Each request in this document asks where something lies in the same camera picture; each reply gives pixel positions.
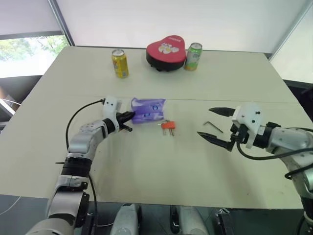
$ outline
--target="table surface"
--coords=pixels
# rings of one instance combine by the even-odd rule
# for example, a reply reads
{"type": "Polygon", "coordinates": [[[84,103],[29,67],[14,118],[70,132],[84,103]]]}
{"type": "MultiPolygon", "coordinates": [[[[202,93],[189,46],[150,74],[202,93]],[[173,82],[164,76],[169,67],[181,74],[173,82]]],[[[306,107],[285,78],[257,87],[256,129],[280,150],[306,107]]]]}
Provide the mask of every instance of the table surface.
{"type": "MultiPolygon", "coordinates": [[[[111,94],[122,100],[122,111],[130,108],[134,96],[166,98],[165,117],[177,128],[172,137],[163,136],[157,123],[129,123],[133,132],[104,140],[91,168],[99,201],[301,207],[292,182],[284,178],[282,161],[245,159],[235,148],[227,152],[197,134],[204,131],[228,140],[231,119],[208,108],[235,108],[252,100],[264,113],[263,124],[312,127],[262,54],[204,51],[195,72],[157,72],[144,61],[144,50],[125,51],[131,73],[126,79],[114,76],[111,49],[68,47],[61,52],[0,135],[0,194],[48,198],[62,168],[54,163],[66,156],[68,120],[83,105],[111,94]],[[203,126],[208,120],[224,133],[203,126]]],[[[70,137],[81,125],[101,118],[101,104],[83,110],[71,125],[70,137]]],[[[256,148],[246,152],[268,155],[256,148]]]]}

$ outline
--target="purple package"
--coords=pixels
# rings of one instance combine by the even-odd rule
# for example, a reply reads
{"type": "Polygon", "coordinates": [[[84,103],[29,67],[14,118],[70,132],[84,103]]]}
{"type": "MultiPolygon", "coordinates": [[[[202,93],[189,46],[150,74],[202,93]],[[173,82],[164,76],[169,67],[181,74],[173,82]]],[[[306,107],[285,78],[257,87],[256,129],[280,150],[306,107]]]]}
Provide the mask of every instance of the purple package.
{"type": "Polygon", "coordinates": [[[146,113],[146,114],[138,114],[136,113],[135,116],[132,118],[133,124],[141,124],[151,121],[158,121],[164,119],[164,112],[157,112],[157,113],[146,113]]]}
{"type": "Polygon", "coordinates": [[[140,124],[151,121],[158,121],[164,119],[165,99],[132,99],[132,110],[135,116],[132,118],[133,124],[140,124]]]}
{"type": "Polygon", "coordinates": [[[163,110],[165,99],[132,99],[132,110],[136,113],[157,113],[163,110]]]}

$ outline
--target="allen key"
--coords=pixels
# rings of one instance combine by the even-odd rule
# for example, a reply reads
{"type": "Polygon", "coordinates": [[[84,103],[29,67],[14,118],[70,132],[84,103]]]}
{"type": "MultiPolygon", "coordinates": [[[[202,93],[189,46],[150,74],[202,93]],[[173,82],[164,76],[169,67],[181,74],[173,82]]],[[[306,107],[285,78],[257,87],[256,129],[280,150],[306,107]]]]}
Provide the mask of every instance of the allen key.
{"type": "Polygon", "coordinates": [[[206,121],[203,125],[205,126],[206,124],[210,124],[211,126],[213,126],[216,130],[218,130],[221,133],[224,133],[220,128],[218,128],[216,125],[214,125],[213,123],[211,123],[210,121],[206,121]]]}

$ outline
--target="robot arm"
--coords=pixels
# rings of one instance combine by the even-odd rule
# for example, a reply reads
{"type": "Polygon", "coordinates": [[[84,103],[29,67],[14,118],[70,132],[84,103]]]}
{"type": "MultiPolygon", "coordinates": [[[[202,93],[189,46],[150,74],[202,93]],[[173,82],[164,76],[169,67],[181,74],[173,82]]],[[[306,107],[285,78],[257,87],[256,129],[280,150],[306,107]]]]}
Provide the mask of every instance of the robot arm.
{"type": "Polygon", "coordinates": [[[223,141],[208,133],[198,132],[207,141],[231,151],[236,143],[239,152],[253,160],[280,158],[289,173],[301,198],[304,217],[309,227],[313,227],[313,135],[306,128],[282,128],[269,122],[261,126],[262,113],[258,105],[246,103],[236,109],[212,108],[210,111],[223,116],[232,116],[230,141],[223,141]],[[267,157],[253,157],[244,153],[240,144],[247,148],[256,146],[275,154],[267,157]]]}
{"type": "Polygon", "coordinates": [[[132,131],[125,122],[133,112],[118,113],[121,103],[108,96],[104,102],[104,120],[83,125],[69,143],[67,156],[54,193],[47,206],[47,219],[36,224],[26,235],[72,235],[86,218],[89,195],[89,171],[99,143],[121,129],[132,131]]]}

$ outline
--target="trees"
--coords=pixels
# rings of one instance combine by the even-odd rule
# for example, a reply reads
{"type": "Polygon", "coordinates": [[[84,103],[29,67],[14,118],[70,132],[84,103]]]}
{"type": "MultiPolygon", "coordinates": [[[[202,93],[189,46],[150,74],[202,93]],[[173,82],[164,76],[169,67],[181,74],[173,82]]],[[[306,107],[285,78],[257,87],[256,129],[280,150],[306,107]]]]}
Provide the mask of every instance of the trees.
{"type": "Polygon", "coordinates": [[[22,60],[39,50],[56,56],[68,46],[64,35],[0,40],[0,61],[22,60]]]}
{"type": "Polygon", "coordinates": [[[68,46],[64,36],[42,36],[37,38],[43,50],[51,52],[53,55],[58,55],[61,50],[68,46]]]}
{"type": "Polygon", "coordinates": [[[25,38],[0,40],[0,60],[2,61],[21,60],[33,54],[33,48],[25,38]]]}

